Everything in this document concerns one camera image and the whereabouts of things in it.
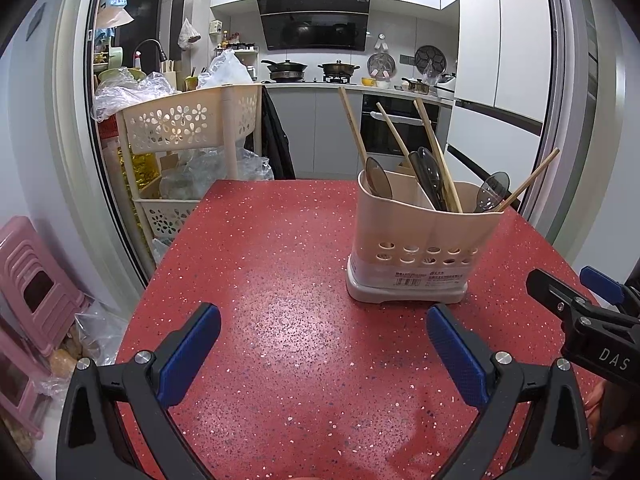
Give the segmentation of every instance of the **red speckled countertop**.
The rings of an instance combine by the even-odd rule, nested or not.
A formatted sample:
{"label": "red speckled countertop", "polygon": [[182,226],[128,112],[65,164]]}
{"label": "red speckled countertop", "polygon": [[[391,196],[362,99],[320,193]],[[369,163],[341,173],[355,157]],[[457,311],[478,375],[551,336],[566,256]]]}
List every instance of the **red speckled countertop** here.
{"label": "red speckled countertop", "polygon": [[[355,209],[354,182],[218,181],[146,289],[119,362],[156,348],[201,301],[220,307],[222,334],[170,410],[218,480],[428,479],[475,417],[426,335],[427,303],[349,297]],[[535,267],[586,292],[509,208],[451,308],[496,351],[550,364],[562,333],[526,294]],[[593,385],[583,370],[578,380],[583,394]],[[508,459],[525,407],[489,476]],[[143,466],[161,478],[128,406],[123,414]]]}

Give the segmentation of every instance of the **metal screw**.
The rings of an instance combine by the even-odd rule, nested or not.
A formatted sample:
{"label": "metal screw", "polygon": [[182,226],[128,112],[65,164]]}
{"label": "metal screw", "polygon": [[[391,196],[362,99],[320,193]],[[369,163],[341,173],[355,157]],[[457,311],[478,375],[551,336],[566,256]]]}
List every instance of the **metal screw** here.
{"label": "metal screw", "polygon": [[91,359],[89,359],[88,357],[83,357],[76,363],[76,368],[78,370],[84,370],[85,368],[88,368],[90,364]]}
{"label": "metal screw", "polygon": [[513,358],[508,352],[498,352],[495,355],[495,360],[498,361],[501,365],[508,365],[513,360]]}
{"label": "metal screw", "polygon": [[133,359],[139,365],[143,365],[151,361],[151,352],[149,352],[148,350],[143,350],[142,352],[138,352]]}
{"label": "metal screw", "polygon": [[556,365],[558,366],[558,368],[560,368],[563,372],[571,369],[571,363],[569,361],[567,361],[566,359],[558,359],[558,361],[556,361]]}

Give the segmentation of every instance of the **beige plastic utensil holder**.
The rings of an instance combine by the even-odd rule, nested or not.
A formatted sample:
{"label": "beige plastic utensil holder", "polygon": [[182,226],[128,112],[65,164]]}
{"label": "beige plastic utensil holder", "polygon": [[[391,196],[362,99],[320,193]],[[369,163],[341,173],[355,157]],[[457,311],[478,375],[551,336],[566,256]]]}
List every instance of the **beige plastic utensil holder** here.
{"label": "beige plastic utensil holder", "polygon": [[455,182],[465,213],[436,211],[414,176],[385,171],[394,200],[358,176],[358,208],[347,290],[354,300],[457,303],[502,213],[472,213],[478,186]]}

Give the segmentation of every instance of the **refrigerator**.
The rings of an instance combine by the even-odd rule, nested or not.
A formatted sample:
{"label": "refrigerator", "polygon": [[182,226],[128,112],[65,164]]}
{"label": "refrigerator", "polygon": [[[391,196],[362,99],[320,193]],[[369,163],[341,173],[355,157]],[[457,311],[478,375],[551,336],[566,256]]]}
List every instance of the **refrigerator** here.
{"label": "refrigerator", "polygon": [[515,190],[543,136],[552,70],[549,0],[460,0],[460,46],[446,161],[474,184],[505,171]]}

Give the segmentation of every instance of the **white refrigerator door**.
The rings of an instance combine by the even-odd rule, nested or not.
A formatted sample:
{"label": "white refrigerator door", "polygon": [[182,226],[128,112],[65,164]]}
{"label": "white refrigerator door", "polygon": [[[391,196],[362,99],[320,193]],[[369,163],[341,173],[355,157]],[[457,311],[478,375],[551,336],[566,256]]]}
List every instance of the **white refrigerator door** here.
{"label": "white refrigerator door", "polygon": [[[456,106],[451,114],[447,143],[489,174],[505,171],[511,179],[510,189],[513,191],[533,171],[540,137],[512,124]],[[453,180],[478,183],[470,180],[468,168],[464,165],[455,164],[449,167],[449,171]]]}
{"label": "white refrigerator door", "polygon": [[542,122],[551,76],[548,0],[500,0],[500,68],[495,107]]}
{"label": "white refrigerator door", "polygon": [[495,105],[500,59],[500,0],[460,0],[456,99]]}

